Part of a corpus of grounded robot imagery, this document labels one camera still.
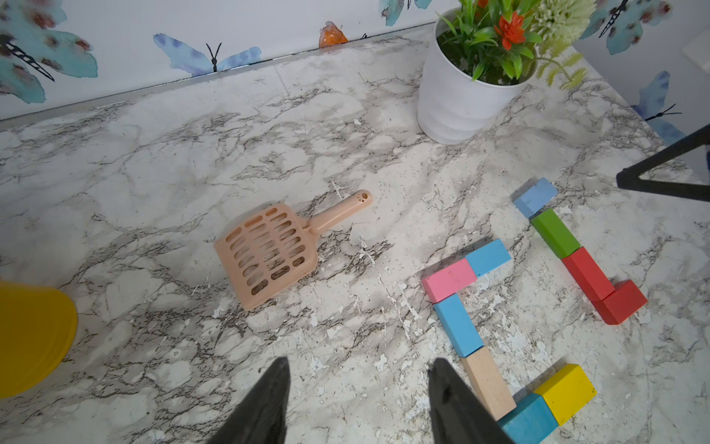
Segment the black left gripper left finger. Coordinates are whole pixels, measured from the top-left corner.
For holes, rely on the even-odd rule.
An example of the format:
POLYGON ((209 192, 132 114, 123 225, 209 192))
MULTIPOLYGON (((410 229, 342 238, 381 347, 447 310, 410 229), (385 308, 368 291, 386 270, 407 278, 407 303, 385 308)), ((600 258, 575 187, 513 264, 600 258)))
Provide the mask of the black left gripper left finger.
POLYGON ((209 444, 283 444, 287 436, 290 364, 278 357, 262 374, 209 444))

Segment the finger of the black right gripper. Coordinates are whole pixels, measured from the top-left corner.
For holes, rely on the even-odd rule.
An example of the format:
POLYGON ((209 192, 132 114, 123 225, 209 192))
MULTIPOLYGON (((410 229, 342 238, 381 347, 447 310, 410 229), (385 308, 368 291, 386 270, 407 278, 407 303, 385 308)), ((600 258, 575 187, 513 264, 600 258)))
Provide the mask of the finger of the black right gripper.
POLYGON ((642 179, 643 173, 659 167, 681 155, 685 155, 701 146, 709 144, 709 126, 695 131, 689 136, 671 144, 671 146, 628 168, 624 168, 616 177, 617 185, 622 190, 646 192, 683 199, 708 202, 709 186, 668 181, 642 179))

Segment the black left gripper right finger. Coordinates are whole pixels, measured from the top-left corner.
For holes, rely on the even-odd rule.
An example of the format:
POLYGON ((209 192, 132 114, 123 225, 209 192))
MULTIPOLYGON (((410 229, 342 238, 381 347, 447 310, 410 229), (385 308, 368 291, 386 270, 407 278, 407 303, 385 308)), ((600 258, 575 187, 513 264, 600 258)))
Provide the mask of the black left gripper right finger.
POLYGON ((427 374, 435 444, 513 443, 448 360, 436 358, 427 374))

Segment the natural wood building block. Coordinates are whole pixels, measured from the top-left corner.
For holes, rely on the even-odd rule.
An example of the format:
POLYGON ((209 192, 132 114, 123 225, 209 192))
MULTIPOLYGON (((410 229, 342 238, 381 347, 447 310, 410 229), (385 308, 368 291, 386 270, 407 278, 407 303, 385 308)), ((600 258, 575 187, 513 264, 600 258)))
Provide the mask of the natural wood building block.
POLYGON ((495 420, 500 420, 517 407, 486 346, 462 358, 461 362, 478 400, 495 420))

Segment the teal building block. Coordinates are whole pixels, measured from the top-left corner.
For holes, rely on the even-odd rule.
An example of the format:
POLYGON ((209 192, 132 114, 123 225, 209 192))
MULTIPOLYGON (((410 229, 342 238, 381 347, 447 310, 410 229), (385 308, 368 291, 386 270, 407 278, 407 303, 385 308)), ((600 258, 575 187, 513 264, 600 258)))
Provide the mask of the teal building block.
POLYGON ((530 393, 498 425, 514 443, 539 444, 558 428, 558 421, 544 398, 530 393))

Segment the pale blue building block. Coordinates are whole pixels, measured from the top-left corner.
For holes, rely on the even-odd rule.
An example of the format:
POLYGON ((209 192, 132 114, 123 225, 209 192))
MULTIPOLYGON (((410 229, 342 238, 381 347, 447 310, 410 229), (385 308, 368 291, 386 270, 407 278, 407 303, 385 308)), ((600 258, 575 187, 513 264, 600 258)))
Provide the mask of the pale blue building block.
POLYGON ((525 218, 532 219, 557 195, 557 188, 548 179, 542 178, 515 198, 513 204, 525 218))

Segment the light blue building block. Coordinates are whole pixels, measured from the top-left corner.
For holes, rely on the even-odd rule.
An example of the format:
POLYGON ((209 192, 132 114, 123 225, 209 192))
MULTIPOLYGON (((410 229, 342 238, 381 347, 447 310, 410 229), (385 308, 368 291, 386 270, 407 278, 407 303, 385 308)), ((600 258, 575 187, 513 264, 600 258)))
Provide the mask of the light blue building block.
POLYGON ((434 308, 459 357, 468 357, 484 346, 458 294, 435 303, 434 308))

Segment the green building block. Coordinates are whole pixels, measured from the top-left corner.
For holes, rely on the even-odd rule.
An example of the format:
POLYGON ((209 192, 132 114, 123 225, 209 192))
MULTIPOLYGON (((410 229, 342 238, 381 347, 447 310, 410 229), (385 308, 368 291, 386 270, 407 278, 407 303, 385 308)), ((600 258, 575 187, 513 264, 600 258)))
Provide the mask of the green building block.
POLYGON ((535 216, 531 223, 558 259, 567 258, 582 247, 552 208, 535 216))

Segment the red building block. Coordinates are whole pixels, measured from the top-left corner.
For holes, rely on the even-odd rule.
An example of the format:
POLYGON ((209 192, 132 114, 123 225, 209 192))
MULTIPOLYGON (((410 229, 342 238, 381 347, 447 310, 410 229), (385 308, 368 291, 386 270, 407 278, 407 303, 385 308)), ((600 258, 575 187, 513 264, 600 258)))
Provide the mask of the red building block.
POLYGON ((614 292, 592 305, 608 325, 620 325, 648 303, 639 287, 632 281, 619 283, 614 292))
POLYGON ((614 292, 614 285, 584 247, 561 261, 592 303, 601 302, 614 292))

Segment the small yellow building block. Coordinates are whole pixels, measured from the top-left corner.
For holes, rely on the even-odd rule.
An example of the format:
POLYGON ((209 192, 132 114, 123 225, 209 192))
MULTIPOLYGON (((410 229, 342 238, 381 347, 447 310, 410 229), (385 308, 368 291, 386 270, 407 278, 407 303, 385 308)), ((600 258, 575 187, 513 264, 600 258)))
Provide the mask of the small yellow building block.
POLYGON ((566 364, 534 393, 543 397, 561 426, 597 396, 594 385, 578 364, 566 364))

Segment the pink building block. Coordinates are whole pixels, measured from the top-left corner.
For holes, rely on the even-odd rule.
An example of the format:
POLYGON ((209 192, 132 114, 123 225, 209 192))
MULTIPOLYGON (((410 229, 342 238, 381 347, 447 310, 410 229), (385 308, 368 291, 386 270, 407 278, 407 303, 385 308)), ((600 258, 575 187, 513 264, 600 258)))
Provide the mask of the pink building block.
POLYGON ((440 303, 477 281, 477 275, 464 258, 422 279, 431 303, 440 303))

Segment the sky blue short block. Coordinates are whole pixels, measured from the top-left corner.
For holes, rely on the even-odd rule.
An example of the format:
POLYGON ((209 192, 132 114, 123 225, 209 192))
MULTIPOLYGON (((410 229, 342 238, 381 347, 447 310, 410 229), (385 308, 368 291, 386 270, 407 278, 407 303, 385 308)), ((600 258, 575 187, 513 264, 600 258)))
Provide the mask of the sky blue short block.
POLYGON ((475 275, 482 277, 510 262, 511 255, 501 240, 493 240, 465 258, 475 275))

